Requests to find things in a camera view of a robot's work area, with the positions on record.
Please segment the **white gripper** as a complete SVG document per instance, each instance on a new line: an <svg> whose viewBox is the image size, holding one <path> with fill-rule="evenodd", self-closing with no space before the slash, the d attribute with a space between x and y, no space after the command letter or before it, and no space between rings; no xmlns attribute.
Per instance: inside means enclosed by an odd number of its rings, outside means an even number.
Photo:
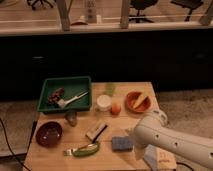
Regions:
<svg viewBox="0 0 213 171"><path fill-rule="evenodd" d="M132 128L126 129L126 133L128 134L133 143L135 159L142 159L145 154L145 148L147 147L147 144L136 136Z"/></svg>

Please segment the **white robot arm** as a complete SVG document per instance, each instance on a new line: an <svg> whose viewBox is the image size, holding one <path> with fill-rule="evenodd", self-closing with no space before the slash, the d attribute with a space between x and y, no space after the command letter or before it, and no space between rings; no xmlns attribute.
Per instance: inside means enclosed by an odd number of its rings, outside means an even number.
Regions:
<svg viewBox="0 0 213 171"><path fill-rule="evenodd" d="M166 127L167 115L160 109L146 111L127 133L134 145L153 145L213 169L213 139L175 131Z"/></svg>

